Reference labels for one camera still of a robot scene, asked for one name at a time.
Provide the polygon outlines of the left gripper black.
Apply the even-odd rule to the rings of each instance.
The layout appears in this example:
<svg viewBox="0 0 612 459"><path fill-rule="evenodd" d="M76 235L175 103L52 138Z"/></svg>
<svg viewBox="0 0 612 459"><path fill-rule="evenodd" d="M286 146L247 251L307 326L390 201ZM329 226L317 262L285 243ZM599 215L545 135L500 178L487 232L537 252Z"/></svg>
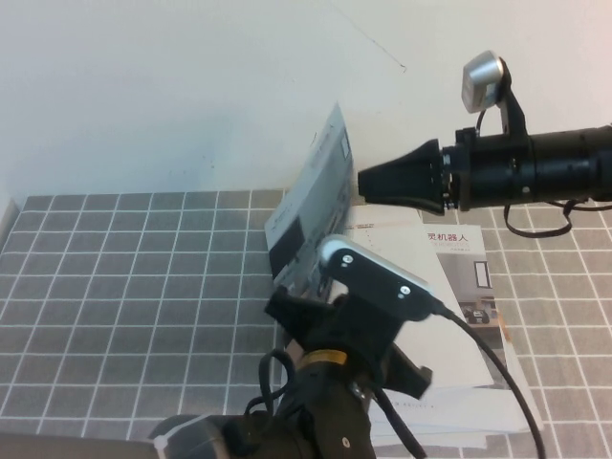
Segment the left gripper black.
<svg viewBox="0 0 612 459"><path fill-rule="evenodd" d="M284 349L296 367L295 381L281 403L281 416L294 421L316 458L374 458L368 409L384 389L420 400L432 371L418 367L392 344L388 352L364 356L331 346L306 351L307 338L334 310L331 303L292 296L278 287L265 313L286 332Z"/></svg>

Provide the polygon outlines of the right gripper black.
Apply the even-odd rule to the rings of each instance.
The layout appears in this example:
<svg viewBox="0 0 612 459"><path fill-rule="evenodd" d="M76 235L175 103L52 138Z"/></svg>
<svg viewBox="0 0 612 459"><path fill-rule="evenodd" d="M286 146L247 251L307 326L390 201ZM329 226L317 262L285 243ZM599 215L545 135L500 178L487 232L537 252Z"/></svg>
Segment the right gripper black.
<svg viewBox="0 0 612 459"><path fill-rule="evenodd" d="M358 173L367 204L443 213L441 151L430 140L400 158ZM532 197L529 136L480 137L475 128L455 132L455 145L442 149L449 207L459 210L524 204Z"/></svg>

